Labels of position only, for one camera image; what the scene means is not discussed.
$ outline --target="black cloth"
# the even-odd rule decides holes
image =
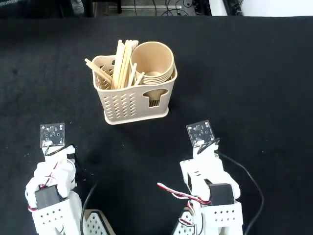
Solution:
[[[89,208],[119,235],[170,234],[185,206],[157,182],[187,192],[185,126],[209,119],[220,151],[259,182],[265,208],[251,235],[312,232],[313,18],[134,17],[0,22],[0,234],[34,234],[24,198],[44,160],[40,124],[65,122],[81,164],[98,175]],[[164,118],[111,126],[84,59],[117,40],[160,41],[179,72]],[[260,197],[239,183],[246,227]],[[77,176],[82,200],[93,181]]]

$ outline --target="wooden stick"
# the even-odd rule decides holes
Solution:
[[[110,75],[108,75],[106,72],[104,72],[102,69],[100,69],[98,66],[96,66],[95,63],[92,61],[85,59],[86,65],[95,71],[96,74],[98,74],[100,77],[102,77],[104,80],[106,80],[110,85],[112,84],[112,79]]]
[[[118,89],[120,89],[122,87],[123,76],[124,76],[124,67],[126,65],[126,60],[127,60],[127,55],[128,55],[128,47],[129,47],[129,41],[126,40],[125,50],[124,50],[123,60],[122,60],[122,66],[121,66],[121,71],[119,73],[119,79],[118,79],[118,85],[117,85]]]
[[[118,80],[119,80],[119,74],[121,72],[124,50],[125,50],[124,44],[120,43],[119,41],[117,45],[117,50],[116,50],[115,65],[114,65],[113,80],[112,80],[112,89],[117,89],[118,87]]]
[[[124,88],[125,87],[125,83],[126,83],[126,75],[127,75],[127,72],[128,72],[129,61],[131,59],[131,54],[132,54],[132,47],[131,47],[130,43],[128,43],[128,47],[127,47],[126,50],[127,50],[126,61],[125,61],[125,66],[123,68],[124,72],[123,72],[123,77],[121,78],[122,82],[121,82],[121,87],[120,88]]]
[[[139,83],[141,82],[141,79],[143,78],[143,75],[145,75],[145,72],[142,72],[142,73],[138,76],[138,78],[137,78],[137,80],[136,80],[134,86],[138,86],[138,85],[139,85]]]
[[[128,87],[130,87],[133,84],[136,68],[137,68],[137,63],[134,63],[132,73],[128,78]]]

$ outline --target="beige plastic basket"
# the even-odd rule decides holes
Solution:
[[[110,75],[113,74],[115,55],[96,56],[92,61]],[[92,77],[104,109],[105,120],[108,124],[116,125],[166,116],[177,69],[174,66],[171,78],[162,84],[131,86],[118,90],[109,90],[110,85],[94,71]],[[151,100],[147,96],[150,91],[161,92],[160,100]]]

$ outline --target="floor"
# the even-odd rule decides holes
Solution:
[[[117,13],[114,2],[94,3],[95,16],[194,16],[192,0],[122,0],[122,13]]]

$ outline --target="black cable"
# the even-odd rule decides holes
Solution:
[[[136,0],[134,0],[135,14],[137,15]]]
[[[84,220],[84,214],[85,214],[86,206],[87,206],[87,203],[88,203],[88,201],[89,201],[89,199],[90,199],[90,197],[91,197],[91,195],[92,195],[94,189],[97,187],[97,185],[98,185],[98,182],[95,183],[95,184],[92,186],[92,188],[90,189],[90,191],[89,191],[89,193],[88,193],[88,196],[87,196],[87,198],[86,198],[86,200],[85,200],[85,202],[84,202],[84,204],[83,204],[82,214],[80,215],[80,234],[81,234],[81,235],[84,235],[84,231],[83,231],[83,220]]]
[[[199,150],[197,151],[197,154],[202,153],[207,147],[211,146],[214,143],[215,143],[215,145],[219,144],[219,142],[220,142],[220,138],[216,138],[209,143],[205,143],[205,144],[201,145]]]
[[[176,9],[176,14],[178,15],[178,9],[177,9],[177,3],[179,3],[181,0],[177,0],[176,2],[175,2],[175,9]]]
[[[56,153],[58,153],[58,152],[61,152],[62,150],[66,149],[66,148],[69,147],[69,146],[63,146],[62,148],[59,148],[58,150],[55,150],[54,152],[51,152],[51,153],[48,153],[48,154],[47,154],[47,152],[48,152],[48,150],[49,150],[49,148],[50,148],[50,145],[49,145],[48,148],[45,150],[45,156],[47,156],[47,157],[52,156],[52,155],[54,155],[54,154],[56,154]]]
[[[157,16],[157,5],[156,5],[156,2],[155,2],[155,0],[152,0],[152,2],[153,2],[153,6],[155,6],[155,11],[156,11],[156,16]]]
[[[168,8],[168,6],[170,5],[170,1],[171,0],[168,0],[168,2],[167,2],[167,0],[165,0],[165,6],[166,6],[166,11],[165,12],[167,12],[167,15],[168,15],[168,13],[169,13],[169,8]]]
[[[189,16],[187,12],[185,12],[184,10],[181,10],[181,9],[170,9],[168,11],[163,12],[161,16],[163,16],[164,14],[171,12],[171,11],[182,11],[186,14],[186,16]]]
[[[232,163],[236,164],[237,166],[240,166],[243,170],[245,170],[245,172],[247,173],[247,175],[250,177],[251,181],[254,183],[254,185],[256,186],[256,188],[258,189],[260,196],[261,196],[261,204],[260,204],[260,208],[258,209],[257,213],[255,214],[255,216],[252,218],[252,220],[250,221],[250,223],[248,224],[248,227],[246,228],[246,231],[244,232],[244,235],[248,235],[252,225],[254,224],[254,222],[257,220],[257,218],[259,217],[259,215],[261,214],[263,207],[264,207],[264,195],[263,192],[261,190],[261,188],[259,187],[258,183],[254,180],[254,178],[252,177],[252,175],[249,173],[249,171],[243,166],[241,165],[239,162],[235,161],[234,159],[226,156],[225,154],[216,151],[219,155],[221,155],[223,158],[226,158],[227,160],[231,161]]]
[[[200,233],[198,233],[197,235],[200,235],[200,234],[202,234],[202,232],[203,232],[203,213],[201,213],[201,217],[202,217],[201,231],[200,231]]]

